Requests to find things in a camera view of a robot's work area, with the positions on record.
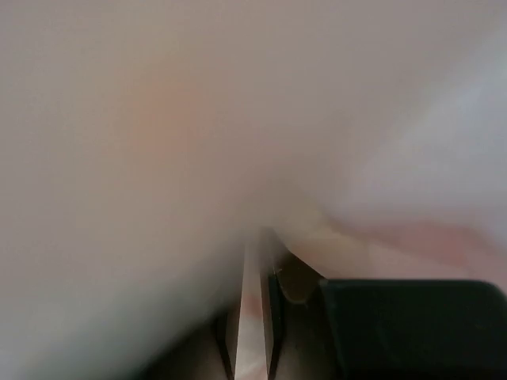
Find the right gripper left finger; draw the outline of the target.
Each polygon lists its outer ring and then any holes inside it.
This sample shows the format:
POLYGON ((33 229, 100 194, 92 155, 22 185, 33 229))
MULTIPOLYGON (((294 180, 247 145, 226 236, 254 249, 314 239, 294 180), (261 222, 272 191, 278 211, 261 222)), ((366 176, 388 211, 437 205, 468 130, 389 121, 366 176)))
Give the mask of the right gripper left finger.
POLYGON ((198 327, 150 365, 151 379, 233 379, 238 310, 230 308, 198 327))

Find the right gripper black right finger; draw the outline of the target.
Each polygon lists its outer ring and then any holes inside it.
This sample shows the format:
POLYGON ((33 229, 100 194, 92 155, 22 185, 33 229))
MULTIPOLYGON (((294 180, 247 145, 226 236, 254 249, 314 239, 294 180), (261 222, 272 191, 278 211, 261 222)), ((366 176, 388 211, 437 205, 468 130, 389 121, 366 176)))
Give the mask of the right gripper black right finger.
POLYGON ((503 379, 506 297, 461 279, 333 279, 261 235, 271 379, 503 379))

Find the pink plastic bag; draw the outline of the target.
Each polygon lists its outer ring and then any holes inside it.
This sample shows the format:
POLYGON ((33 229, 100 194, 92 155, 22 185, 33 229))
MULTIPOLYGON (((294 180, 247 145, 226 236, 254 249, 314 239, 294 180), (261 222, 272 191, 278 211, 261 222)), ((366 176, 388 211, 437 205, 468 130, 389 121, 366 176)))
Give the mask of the pink plastic bag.
POLYGON ((2 2, 2 378, 130 377, 262 226, 504 287, 505 2, 2 2))

